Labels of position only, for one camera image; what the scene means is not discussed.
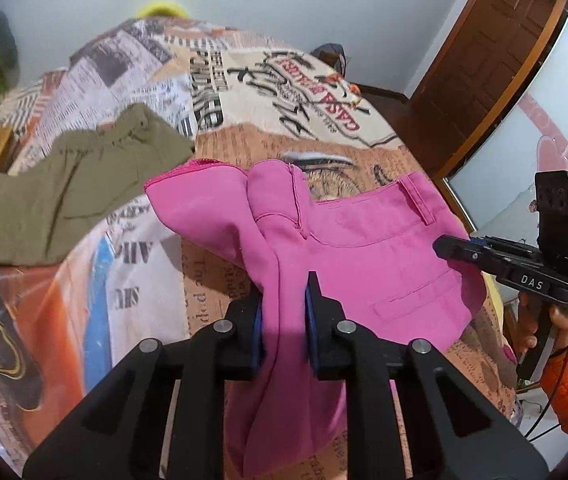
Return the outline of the right hand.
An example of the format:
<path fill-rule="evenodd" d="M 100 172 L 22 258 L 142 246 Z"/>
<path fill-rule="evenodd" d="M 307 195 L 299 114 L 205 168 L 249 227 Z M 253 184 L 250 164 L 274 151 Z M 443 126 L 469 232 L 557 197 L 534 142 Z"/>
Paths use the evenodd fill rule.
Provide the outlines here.
<path fill-rule="evenodd" d="M 526 292 L 520 292 L 516 329 L 512 336 L 515 351 L 519 356 L 538 344 L 542 318 L 549 320 L 557 329 L 553 352 L 564 352 L 568 348 L 568 307 L 551 304 L 542 308 L 535 304 Z"/>

